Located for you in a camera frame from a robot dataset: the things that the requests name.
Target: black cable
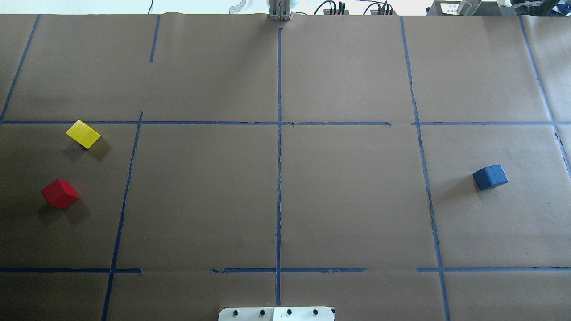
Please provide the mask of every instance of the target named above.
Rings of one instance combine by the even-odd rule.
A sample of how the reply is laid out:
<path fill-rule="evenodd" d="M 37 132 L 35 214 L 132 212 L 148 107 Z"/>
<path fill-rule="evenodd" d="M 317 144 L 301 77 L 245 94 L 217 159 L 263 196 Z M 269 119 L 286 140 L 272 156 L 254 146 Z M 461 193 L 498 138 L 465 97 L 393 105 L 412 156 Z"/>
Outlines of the black cable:
<path fill-rule="evenodd" d="M 325 4 L 328 3 L 328 2 L 329 2 L 329 6 L 330 6 L 329 14 L 331 14 L 331 4 L 332 4 L 332 3 L 333 3 L 333 11 L 337 11 L 337 3 L 335 3 L 335 1 L 333 1 L 333 0 L 325 0 L 321 5 L 319 5 L 319 7 L 317 7 L 317 9 L 315 9 L 315 12 L 314 12 L 313 15 L 316 15 L 317 12 L 319 11 L 319 9 L 320 9 L 321 7 L 323 7 L 323 5 L 325 5 Z"/>
<path fill-rule="evenodd" d="M 378 3 L 378 2 L 374 2 L 374 3 L 370 4 L 370 5 L 365 9 L 365 12 L 363 12 L 363 15 L 366 15 L 366 14 L 367 14 L 367 11 L 369 10 L 369 8 L 372 7 L 372 6 L 374 6 L 374 5 L 378 5 L 378 6 L 379 6 L 379 9 L 377 10 L 377 14 L 379 14 L 379 12 L 381 12 L 381 4 Z"/>

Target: cube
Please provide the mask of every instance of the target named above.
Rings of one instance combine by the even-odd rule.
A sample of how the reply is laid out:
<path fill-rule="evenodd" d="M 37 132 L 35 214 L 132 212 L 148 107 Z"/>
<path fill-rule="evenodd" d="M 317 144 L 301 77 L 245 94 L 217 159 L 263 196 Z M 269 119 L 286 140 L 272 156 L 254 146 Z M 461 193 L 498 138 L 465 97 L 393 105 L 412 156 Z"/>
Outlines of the cube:
<path fill-rule="evenodd" d="M 82 121 L 76 121 L 75 124 L 67 130 L 66 134 L 87 149 L 101 137 L 101 135 Z"/>
<path fill-rule="evenodd" d="M 73 186 L 59 178 L 44 187 L 42 194 L 49 205 L 62 209 L 68 207 L 79 198 Z"/>
<path fill-rule="evenodd" d="M 480 191 L 494 188 L 508 182 L 504 168 L 501 164 L 484 167 L 473 174 Z"/>

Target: white label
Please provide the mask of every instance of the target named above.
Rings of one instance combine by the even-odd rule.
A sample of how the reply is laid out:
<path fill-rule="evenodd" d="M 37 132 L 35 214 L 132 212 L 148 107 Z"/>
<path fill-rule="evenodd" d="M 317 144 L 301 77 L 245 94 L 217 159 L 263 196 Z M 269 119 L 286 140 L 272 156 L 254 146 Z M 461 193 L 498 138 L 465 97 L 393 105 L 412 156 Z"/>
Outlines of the white label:
<path fill-rule="evenodd" d="M 443 14 L 459 14 L 457 3 L 441 3 L 440 9 L 442 9 Z"/>

